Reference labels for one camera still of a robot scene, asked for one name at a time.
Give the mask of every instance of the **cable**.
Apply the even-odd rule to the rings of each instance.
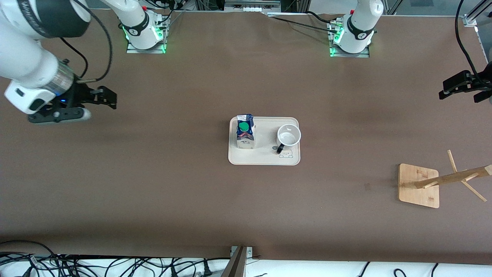
[[[312,11],[307,11],[305,13],[314,15],[314,17],[316,17],[316,19],[319,20],[319,21],[321,21],[321,22],[324,22],[324,23],[329,23],[330,22],[330,20],[324,20],[323,18],[319,17],[319,15],[315,14]]]
[[[297,25],[305,26],[305,27],[309,27],[309,28],[313,28],[313,29],[318,29],[318,30],[334,33],[334,34],[337,33],[337,31],[335,31],[335,30],[329,30],[329,29],[325,29],[325,28],[315,27],[315,26],[311,26],[311,25],[307,25],[307,24],[303,24],[303,23],[299,23],[299,22],[295,22],[295,21],[290,21],[290,20],[278,18],[278,17],[272,17],[272,18],[275,18],[275,19],[281,20],[281,21],[285,21],[285,22],[289,22],[289,23],[294,23]]]
[[[32,243],[32,244],[37,244],[39,246],[42,246],[44,249],[48,250],[48,252],[50,252],[50,254],[53,256],[53,257],[56,257],[56,254],[49,248],[47,247],[46,245],[40,243],[40,242],[35,242],[35,241],[28,241],[28,240],[11,240],[11,241],[6,241],[6,242],[0,242],[0,245],[2,244],[6,244],[6,243],[12,243],[12,242],[24,242],[24,243]]]
[[[403,274],[403,277],[406,277],[405,272],[403,272],[403,270],[401,270],[401,269],[399,269],[399,268],[397,268],[397,269],[393,270],[393,275],[394,275],[395,277],[398,277],[398,275],[397,275],[397,272],[398,272],[398,271],[399,271],[399,272],[401,272],[401,274]]]
[[[109,69],[111,68],[111,64],[113,62],[113,43],[111,42],[111,37],[109,36],[108,29],[106,28],[106,26],[104,26],[104,24],[102,23],[102,21],[89,8],[87,8],[85,5],[83,5],[82,3],[80,3],[79,0],[73,0],[73,1],[75,3],[77,3],[79,6],[81,6],[84,10],[86,10],[89,14],[91,14],[91,16],[99,23],[99,25],[101,26],[102,30],[106,34],[106,38],[108,39],[108,45],[109,45],[108,67],[106,68],[106,71],[103,73],[103,75],[101,75],[101,77],[95,79],[95,81],[98,82],[98,81],[104,79],[104,77],[106,77],[106,75],[109,72]]]
[[[230,260],[230,258],[212,258],[212,259],[207,259],[207,261],[214,261],[214,260]],[[187,269],[187,268],[190,268],[192,266],[196,266],[197,264],[201,264],[203,263],[203,261],[198,261],[198,262],[185,262],[185,263],[192,263],[191,265],[187,266],[187,267],[183,267],[182,269],[180,269],[178,272],[176,272],[176,275],[174,276],[171,276],[171,277],[177,277],[180,272],[182,272],[183,270]]]
[[[182,15],[185,13],[186,10],[182,10],[179,15],[173,20],[171,21],[171,23],[169,23],[169,27],[171,27],[171,25],[173,25],[173,23]]]
[[[492,88],[492,85],[490,84],[486,84],[481,78],[480,76],[478,75],[477,73],[477,70],[475,69],[475,66],[473,64],[473,62],[471,61],[471,58],[470,58],[470,55],[468,54],[468,52],[466,51],[466,49],[464,48],[463,46],[463,43],[461,42],[461,39],[460,39],[460,32],[458,32],[458,17],[460,16],[460,10],[461,10],[461,6],[463,5],[463,1],[464,0],[461,0],[460,3],[458,4],[458,8],[456,10],[456,17],[455,17],[455,35],[456,35],[456,41],[458,42],[458,45],[460,46],[460,49],[461,51],[463,52],[464,56],[466,57],[466,60],[468,61],[468,64],[470,65],[471,67],[471,70],[473,71],[473,75],[475,75],[475,77],[477,78],[477,80],[484,86],[488,87],[488,88]]]
[[[169,264],[169,266],[167,266],[162,272],[161,274],[158,276],[158,277],[161,277],[164,275],[164,273],[166,272],[166,270],[169,268],[169,267],[174,267],[176,265],[174,265],[175,262],[177,262],[178,260],[180,260],[181,258],[177,258],[176,260],[174,260],[174,258],[171,260],[171,263]]]
[[[203,259],[203,277],[208,277],[212,275],[213,272],[210,270],[209,263],[207,259]]]
[[[435,271],[435,268],[439,265],[439,263],[436,263],[434,265],[434,267],[432,268],[432,271],[430,272],[430,277],[434,277],[434,271]]]
[[[60,39],[63,41],[63,43],[65,43],[68,47],[70,47],[70,49],[73,50],[73,52],[77,53],[83,60],[84,60],[84,63],[86,64],[85,67],[84,67],[84,71],[82,72],[82,74],[80,74],[80,78],[84,77],[84,75],[86,74],[87,72],[87,69],[89,68],[89,62],[87,61],[87,58],[86,56],[84,56],[84,54],[80,53],[79,50],[77,50],[75,47],[73,47],[70,43],[68,43],[68,41],[66,41],[63,37],[60,37]]]
[[[361,274],[359,275],[359,277],[362,277],[364,275],[364,272],[366,272],[366,268],[368,267],[370,262],[367,262],[366,265],[364,266],[364,268],[362,269],[362,272]]]
[[[112,261],[109,266],[106,268],[106,271],[104,272],[104,277],[107,277],[108,276],[108,271],[109,271],[109,268],[113,266],[114,263],[116,263],[117,261],[119,260],[123,260],[124,258],[120,258],[120,259],[116,259],[114,261]]]
[[[169,12],[169,14],[166,16],[165,19],[161,20],[161,21],[158,21],[157,24],[161,24],[163,22],[166,22],[166,20],[169,19],[169,17],[171,17],[171,14],[173,13],[174,10],[171,10],[171,12]]]
[[[198,0],[198,1],[200,1],[200,2],[202,3],[202,5],[203,5],[205,8],[207,8],[208,10],[212,10],[212,9],[211,9],[211,8],[209,8],[209,7],[208,7],[208,6],[207,6],[207,5],[206,5],[206,4],[205,4],[202,0]]]
[[[292,0],[291,4],[285,8],[285,10],[283,10],[283,12],[286,12],[290,7],[292,7],[292,5],[295,3],[295,2],[299,2],[300,0]]]
[[[157,3],[156,3],[157,1],[155,1],[155,0],[154,0],[154,1],[145,0],[145,2],[147,2],[147,3],[149,3],[149,4],[151,4],[152,6],[157,7],[157,8],[162,8],[162,9],[165,9],[165,8],[170,8],[170,6],[169,6],[169,5],[168,5],[167,7],[166,7],[165,5],[164,5],[164,6],[159,6],[159,5],[157,5]]]
[[[28,255],[21,255],[21,254],[17,254],[17,253],[11,253],[9,255],[20,255],[21,257],[16,257],[16,258],[10,258],[8,260],[3,260],[2,262],[0,262],[0,266],[3,266],[3,265],[6,265],[6,264],[9,264],[11,262],[15,262],[15,261],[21,261],[23,259],[29,259],[31,257],[31,254],[28,254]]]

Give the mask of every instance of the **wooden mug stand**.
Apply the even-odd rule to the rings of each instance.
[[[439,172],[434,169],[400,164],[398,166],[398,199],[421,206],[439,208],[439,185],[461,182],[483,202],[487,201],[468,184],[468,181],[492,175],[492,165],[459,172],[451,150],[448,150],[448,156],[454,173],[444,176],[439,176]]]

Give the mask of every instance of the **white floor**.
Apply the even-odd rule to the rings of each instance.
[[[182,259],[199,261],[200,259]],[[84,260],[81,264],[84,265],[96,265],[96,266],[108,266],[112,260]],[[167,265],[171,259],[162,259],[163,264]],[[154,264],[160,264],[159,259],[151,260]],[[212,272],[219,272],[225,268],[228,260],[215,260],[210,261],[209,266]],[[125,262],[123,264],[111,267],[108,271],[107,277],[120,277],[125,269],[129,268],[134,263],[134,260]],[[266,274],[266,277],[357,277],[362,271],[365,262],[323,262],[323,261],[274,261],[274,260],[252,260],[248,262],[246,266],[246,277],[257,277]],[[23,273],[29,268],[29,262],[16,262],[10,263],[0,267],[0,276],[2,277],[17,277],[22,276]],[[154,277],[151,270],[155,269],[155,274],[158,276],[161,269],[155,268],[146,264],[147,268],[140,267],[135,271],[133,277]],[[176,267],[176,271],[179,272],[187,264]],[[430,277],[431,269],[434,266],[432,263],[386,263],[386,262],[372,262],[366,269],[364,277],[394,277],[393,271],[396,268],[402,269],[408,277]],[[103,277],[104,268],[91,268],[97,275],[97,277]],[[179,277],[190,277],[193,275],[194,268],[178,273]],[[40,271],[41,277],[52,277],[47,271]],[[203,273],[203,264],[196,266],[195,277]],[[129,271],[127,271],[123,277],[127,277]],[[89,277],[95,277],[93,274],[88,273]],[[163,277],[170,277],[171,271],[168,270]],[[463,265],[463,264],[439,264],[434,272],[434,277],[490,277],[492,276],[492,266],[490,265]],[[37,277],[35,271],[31,273],[31,277]]]

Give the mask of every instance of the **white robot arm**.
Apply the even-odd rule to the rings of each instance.
[[[155,31],[160,15],[137,0],[102,0],[118,15],[129,42],[148,49],[162,40]],[[83,35],[91,20],[85,0],[0,0],[0,76],[12,79],[6,98],[33,123],[90,118],[83,103],[116,108],[116,94],[90,89],[40,41]]]
[[[370,44],[374,26],[383,14],[381,0],[357,0],[353,13],[342,17],[343,29],[335,43],[348,53],[360,53]]]

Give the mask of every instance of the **black mug handle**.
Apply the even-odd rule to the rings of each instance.
[[[283,143],[280,144],[280,146],[277,148],[277,154],[280,154],[282,152],[284,146],[285,145],[283,145]]]

